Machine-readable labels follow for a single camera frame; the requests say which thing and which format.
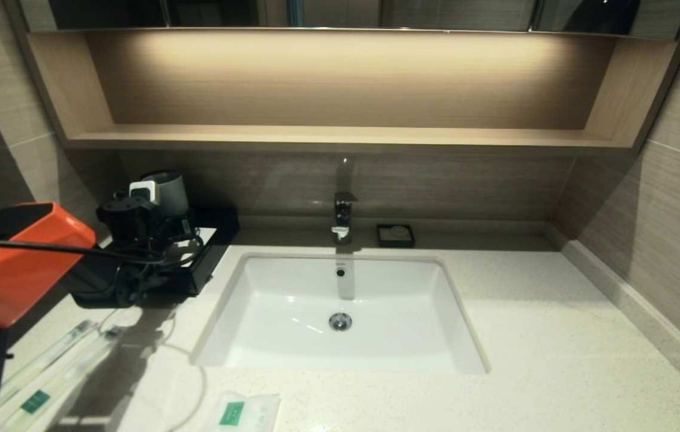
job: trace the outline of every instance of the cup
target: cup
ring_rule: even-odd
[[[173,170],[158,170],[142,175],[141,181],[155,181],[158,196],[158,210],[165,217],[188,214],[188,195],[182,174]]]

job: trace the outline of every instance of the white quartz countertop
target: white quartz countertop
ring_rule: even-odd
[[[680,373],[567,258],[541,237],[466,244],[364,248],[355,256],[440,260],[486,356],[486,375],[191,365],[188,355],[243,256],[335,253],[235,245],[197,298],[174,311],[132,309],[107,318],[132,327],[51,430],[202,431],[223,391],[280,394],[278,432],[680,430]],[[65,298],[13,353],[32,356],[80,320],[109,313]],[[8,362],[6,371],[19,363]]]

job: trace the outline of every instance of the black cable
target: black cable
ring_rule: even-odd
[[[194,262],[203,249],[203,239],[200,237],[200,235],[194,235],[193,240],[196,241],[196,250],[190,257],[187,257],[184,260],[179,260],[178,262],[170,263],[169,265],[164,265],[163,268],[182,267],[183,265],[186,265],[186,263]]]
[[[118,254],[117,252],[102,251],[99,249],[76,248],[74,246],[63,246],[62,244],[30,243],[29,241],[0,240],[0,248],[33,249],[36,251],[63,252],[64,254],[91,255],[93,257],[121,260],[122,262],[145,263],[146,265],[163,265],[166,260],[166,257],[164,257],[163,254],[158,255],[153,251],[148,251],[150,254],[146,254],[145,256],[137,257],[134,255]]]

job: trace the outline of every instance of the undermount sink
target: undermount sink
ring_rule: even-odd
[[[424,260],[244,258],[191,361],[486,373],[446,271]]]

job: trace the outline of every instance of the wooden shelf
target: wooden shelf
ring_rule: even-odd
[[[675,41],[588,35],[27,33],[68,148],[637,153]]]
[[[73,148],[279,151],[485,151],[529,148],[598,153],[620,148],[582,130],[357,128],[260,125],[112,125],[69,139]]]

